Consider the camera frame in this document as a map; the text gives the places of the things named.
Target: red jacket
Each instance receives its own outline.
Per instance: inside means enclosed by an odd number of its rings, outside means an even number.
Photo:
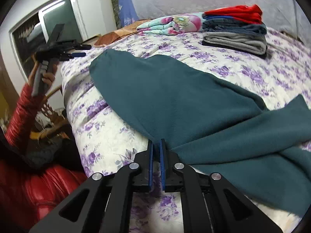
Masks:
[[[43,96],[32,97],[31,91],[26,84],[5,133],[8,143],[22,153],[43,99]],[[60,165],[34,173],[0,160],[0,207],[13,223],[30,229],[85,180],[84,173]]]

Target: teal blanket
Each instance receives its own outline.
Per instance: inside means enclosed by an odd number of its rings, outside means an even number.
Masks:
[[[164,55],[106,50],[90,66],[95,86],[135,130],[181,161],[219,172],[240,191],[303,216],[311,203],[311,111],[298,95],[269,111],[239,86]]]

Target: floral bedspread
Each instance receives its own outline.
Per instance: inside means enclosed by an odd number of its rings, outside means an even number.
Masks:
[[[298,94],[304,96],[311,108],[310,49],[268,29],[268,56],[262,60],[244,52],[203,46],[202,35],[200,32],[132,35],[104,48],[92,48],[86,51],[86,57],[63,63],[64,102],[87,176],[95,172],[114,173],[147,148],[147,139],[118,117],[89,75],[91,61],[107,48],[126,50],[137,57],[155,54],[174,57],[260,95],[269,109],[282,108]],[[301,149],[311,151],[311,144],[307,142]],[[130,232],[183,232],[179,193],[163,193],[159,171],[153,177],[151,193],[133,196]],[[288,212],[256,205],[284,232],[291,232],[300,220]]]

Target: window frame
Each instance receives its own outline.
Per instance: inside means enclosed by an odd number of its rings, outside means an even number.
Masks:
[[[11,47],[12,47],[12,50],[13,50],[13,54],[14,54],[14,57],[15,57],[15,60],[17,62],[17,65],[18,65],[18,69],[19,71],[21,72],[25,82],[27,82],[28,80],[28,77],[24,71],[24,68],[22,66],[22,63],[21,63],[21,60],[20,60],[20,57],[19,57],[19,54],[18,54],[18,50],[17,50],[17,46],[15,44],[15,40],[14,40],[14,36],[13,36],[13,33],[15,30],[17,30],[23,23],[25,23],[29,18],[31,18],[32,16],[34,16],[36,13],[38,13],[38,16],[39,16],[39,20],[40,20],[40,23],[41,23],[41,28],[42,28],[42,31],[43,31],[43,35],[45,37],[45,40],[46,42],[48,41],[49,37],[48,37],[48,33],[47,33],[47,30],[46,30],[46,27],[45,27],[45,24],[44,24],[44,20],[43,20],[43,17],[42,17],[42,20],[40,18],[40,11],[41,13],[48,9],[49,7],[55,5],[56,3],[59,3],[63,0],[49,0],[47,1],[46,3],[44,3],[43,5],[37,7],[36,9],[34,9],[31,13],[29,13],[27,16],[25,16],[23,19],[21,19],[16,25],[14,25],[11,30],[9,31],[9,37],[10,37],[10,44],[11,44]],[[87,32],[86,32],[86,28],[85,28],[85,25],[84,25],[84,22],[82,20],[82,16],[81,16],[81,12],[80,12],[80,9],[79,9],[79,5],[78,5],[78,2],[77,0],[70,0],[71,2],[71,6],[73,8],[73,13],[74,13],[74,16],[76,18],[76,22],[77,22],[77,25],[78,25],[78,29],[80,31],[80,34],[81,34],[81,37],[82,37],[82,40],[85,41],[88,39],[88,35],[87,35]]]

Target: hand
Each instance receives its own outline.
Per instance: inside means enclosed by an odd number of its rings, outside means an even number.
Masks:
[[[29,78],[28,78],[28,85],[29,86],[33,86],[34,85],[34,80],[35,80],[35,74],[38,70],[38,67],[39,67],[39,64],[38,64],[38,61],[35,59],[34,56],[32,56],[32,59],[33,61],[35,62],[35,65],[34,65],[34,68],[32,69],[30,75],[29,75]],[[57,72],[57,65],[59,64],[56,63],[56,64],[53,64],[53,70],[52,70],[52,73],[44,73],[43,74],[43,78],[42,78],[42,81],[48,85],[48,89],[47,91],[51,88],[54,80],[55,80],[55,74]]]

